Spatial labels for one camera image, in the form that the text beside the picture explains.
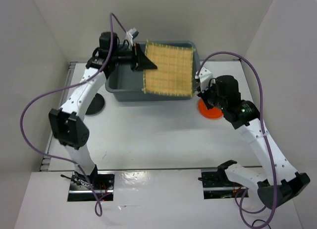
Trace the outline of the woven bamboo placemat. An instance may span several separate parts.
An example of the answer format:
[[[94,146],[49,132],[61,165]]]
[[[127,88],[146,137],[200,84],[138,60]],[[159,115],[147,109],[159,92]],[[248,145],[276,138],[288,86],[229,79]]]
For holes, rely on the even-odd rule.
[[[147,41],[146,57],[157,68],[143,71],[143,92],[167,97],[193,96],[194,48]]]

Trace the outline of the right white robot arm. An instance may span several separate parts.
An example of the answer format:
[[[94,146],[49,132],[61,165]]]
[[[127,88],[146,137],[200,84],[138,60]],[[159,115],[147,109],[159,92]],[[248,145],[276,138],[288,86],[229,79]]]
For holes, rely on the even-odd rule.
[[[300,194],[310,183],[306,173],[298,172],[285,158],[280,148],[260,121],[257,107],[241,98],[238,81],[231,75],[214,78],[198,74],[197,96],[207,109],[221,110],[251,147],[264,173],[245,168],[234,160],[217,167],[217,180],[223,186],[239,183],[257,192],[265,207],[279,207]]]

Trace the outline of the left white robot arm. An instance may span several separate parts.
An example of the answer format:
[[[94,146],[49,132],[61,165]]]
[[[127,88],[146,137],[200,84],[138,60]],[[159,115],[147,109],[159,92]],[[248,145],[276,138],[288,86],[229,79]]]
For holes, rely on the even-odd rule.
[[[137,36],[135,28],[128,30],[125,38],[128,48],[123,49],[119,47],[117,34],[103,32],[99,37],[99,47],[86,64],[79,86],[59,109],[49,112],[53,136],[66,148],[75,165],[76,176],[87,189],[93,189],[99,183],[98,169],[87,147],[90,132],[84,124],[93,98],[118,65],[128,64],[133,71],[157,69],[140,45],[133,42]]]

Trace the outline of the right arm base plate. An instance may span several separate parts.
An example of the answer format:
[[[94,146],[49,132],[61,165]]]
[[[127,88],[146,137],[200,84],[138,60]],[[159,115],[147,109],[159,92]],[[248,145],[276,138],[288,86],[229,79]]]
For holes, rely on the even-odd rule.
[[[236,183],[223,183],[216,169],[202,169],[198,181],[202,183],[204,199],[228,199],[234,198],[244,186]]]

